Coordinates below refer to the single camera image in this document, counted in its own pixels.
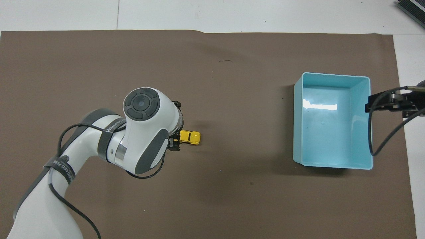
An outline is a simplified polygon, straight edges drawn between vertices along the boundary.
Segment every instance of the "toy car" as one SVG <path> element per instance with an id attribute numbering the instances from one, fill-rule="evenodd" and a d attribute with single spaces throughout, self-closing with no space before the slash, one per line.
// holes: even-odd
<path id="1" fill-rule="evenodd" d="M 180 131 L 180 142 L 198 145 L 201 140 L 201 133 L 197 131 Z"/>

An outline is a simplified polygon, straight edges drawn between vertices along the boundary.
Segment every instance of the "table surface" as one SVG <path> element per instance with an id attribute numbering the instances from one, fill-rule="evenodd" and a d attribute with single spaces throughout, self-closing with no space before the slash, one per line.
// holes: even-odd
<path id="1" fill-rule="evenodd" d="M 0 31 L 192 29 L 393 34 L 400 85 L 424 80 L 425 29 L 392 0 L 0 1 Z M 405 126 L 418 238 L 425 238 L 425 119 Z"/>

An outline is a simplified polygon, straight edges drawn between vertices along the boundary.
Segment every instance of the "black cable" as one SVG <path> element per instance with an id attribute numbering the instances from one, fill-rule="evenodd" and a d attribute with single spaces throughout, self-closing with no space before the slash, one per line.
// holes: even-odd
<path id="1" fill-rule="evenodd" d="M 59 137 L 59 142 L 58 142 L 58 144 L 57 144 L 57 154 L 56 154 L 56 156 L 57 157 L 60 157 L 61 155 L 62 155 L 62 150 L 61 150 L 61 147 L 62 147 L 62 139 L 63 139 L 63 137 L 65 136 L 65 134 L 69 131 L 69 130 L 71 130 L 72 128 L 75 128 L 75 127 L 81 127 L 81 126 L 84 126 L 84 127 L 89 127 L 89 128 L 94 128 L 94 129 L 97 129 L 97 130 L 99 130 L 99 131 L 103 131 L 103 129 L 102 128 L 99 128 L 99 127 L 97 127 L 97 126 L 94 126 L 94 125 L 90 125 L 90 124 L 84 124 L 84 123 L 78 123 L 78 124 L 75 124 L 75 125 L 71 125 L 71 126 L 69 126 L 68 128 L 66 128 L 63 132 L 62 132 L 62 134 L 60 135 L 60 137 Z"/>
<path id="2" fill-rule="evenodd" d="M 82 218 L 84 218 L 96 231 L 97 238 L 101 239 L 100 232 L 97 229 L 96 225 L 90 220 L 88 216 L 86 216 L 82 211 L 78 210 L 76 207 L 74 207 L 70 202 L 68 202 L 66 199 L 64 199 L 53 187 L 52 183 L 49 183 L 50 191 L 55 195 L 57 199 L 59 199 L 61 202 L 63 202 L 65 205 L 67 205 L 70 209 L 72 209 L 74 212 L 76 212 L 78 215 L 80 215 Z"/>
<path id="3" fill-rule="evenodd" d="M 63 132 L 62 132 L 62 134 L 60 135 L 60 137 L 59 137 L 59 141 L 58 141 L 58 144 L 57 144 L 57 154 L 56 154 L 56 156 L 57 157 L 60 157 L 61 155 L 62 155 L 62 149 L 61 149 L 61 147 L 62 147 L 62 139 L 63 139 L 63 137 L 65 136 L 65 134 L 69 131 L 69 130 L 71 130 L 72 128 L 74 128 L 74 127 L 89 127 L 89 128 L 94 128 L 94 129 L 97 129 L 97 130 L 99 130 L 99 131 L 103 131 L 103 129 L 102 128 L 100 128 L 100 127 L 97 127 L 97 126 L 94 126 L 94 125 L 91 125 L 91 124 L 84 124 L 84 123 L 78 123 L 78 124 L 74 124 L 74 125 L 71 125 L 71 126 L 69 126 L 68 128 L 66 128 Z M 123 130 L 123 129 L 125 129 L 125 127 L 122 127 L 121 129 L 118 129 L 116 132 L 118 132 L 118 131 L 121 131 L 121 130 Z M 74 207 L 70 202 L 68 202 L 66 199 L 64 199 L 55 189 L 54 189 L 54 187 L 53 187 L 53 184 L 52 183 L 49 183 L 49 188 L 50 188 L 50 191 L 53 193 L 53 195 L 57 198 L 57 199 L 59 199 L 61 202 L 63 202 L 65 205 L 67 205 L 70 209 L 72 209 L 74 212 L 76 212 L 78 215 L 80 215 L 82 218 L 84 218 L 92 227 L 93 227 L 93 229 L 95 230 L 95 232 L 96 232 L 96 234 L 97 234 L 97 238 L 98 239 L 101 239 L 102 237 L 100 236 L 100 232 L 99 232 L 99 230 L 97 229 L 97 227 L 96 227 L 96 225 L 90 220 L 90 218 L 88 217 L 88 216 L 86 216 L 83 212 L 81 212 L 80 210 L 78 210 L 76 207 Z"/>
<path id="4" fill-rule="evenodd" d="M 162 168 L 162 166 L 164 165 L 164 157 L 165 157 L 165 155 L 164 156 L 162 156 L 162 158 L 161 158 L 161 165 L 159 166 L 159 168 L 155 171 L 155 173 L 153 173 L 153 174 L 151 174 L 151 175 L 149 175 L 149 176 L 137 176 L 137 175 L 134 175 L 134 174 L 132 174 L 131 172 L 129 172 L 129 171 L 127 171 L 126 170 L 126 172 L 130 175 L 130 176 L 132 176 L 132 177 L 134 177 L 134 178 L 137 178 L 137 179 L 148 179 L 148 178 L 151 178 L 151 177 L 153 177 L 153 176 L 155 176 L 160 170 L 161 170 L 161 168 Z"/>
<path id="5" fill-rule="evenodd" d="M 399 131 L 405 124 L 407 124 L 409 121 L 413 120 L 417 116 L 425 113 L 425 108 L 424 108 L 424 109 L 421 109 L 420 111 L 417 111 L 416 113 L 414 113 L 410 117 L 406 118 L 406 120 L 404 120 L 403 122 L 401 122 L 399 125 L 397 125 L 396 128 L 394 128 L 391 131 L 391 133 L 384 139 L 384 141 L 381 143 L 381 145 L 378 147 L 378 149 L 375 152 L 373 152 L 373 149 L 372 149 L 372 129 L 371 129 L 372 112 L 375 111 L 375 110 L 377 110 L 377 109 L 375 109 L 376 108 L 376 105 L 386 95 L 390 94 L 393 91 L 406 90 L 406 89 L 407 89 L 407 86 L 402 86 L 402 87 L 397 87 L 397 88 L 394 88 L 394 89 L 387 90 L 387 91 L 383 92 L 382 94 L 380 94 L 380 96 L 378 96 L 376 98 L 376 100 L 373 102 L 373 104 L 371 106 L 371 109 L 369 111 L 369 119 L 368 119 L 369 152 L 370 152 L 370 154 L 372 156 L 376 156 L 382 150 L 382 148 L 388 143 L 388 141 L 391 139 L 391 137 L 393 137 L 397 133 L 397 131 Z"/>

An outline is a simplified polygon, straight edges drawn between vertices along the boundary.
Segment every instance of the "plastic bin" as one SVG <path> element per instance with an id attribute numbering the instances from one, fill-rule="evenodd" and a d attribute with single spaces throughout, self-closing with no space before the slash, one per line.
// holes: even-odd
<path id="1" fill-rule="evenodd" d="M 371 169 L 370 79 L 304 73 L 294 90 L 294 161 L 304 166 Z"/>

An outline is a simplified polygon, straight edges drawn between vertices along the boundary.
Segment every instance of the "brown paper sheet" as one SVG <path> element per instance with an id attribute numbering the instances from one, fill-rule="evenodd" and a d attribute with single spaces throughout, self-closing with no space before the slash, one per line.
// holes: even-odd
<path id="1" fill-rule="evenodd" d="M 292 160 L 306 71 L 368 76 L 372 93 L 399 84 L 391 35 L 2 32 L 0 237 L 60 133 L 97 108 L 122 114 L 126 94 L 150 86 L 181 102 L 201 144 L 167 152 L 147 180 L 90 158 L 66 198 L 103 238 L 415 238 L 403 130 L 370 171 Z M 375 142 L 401 120 L 374 114 Z"/>

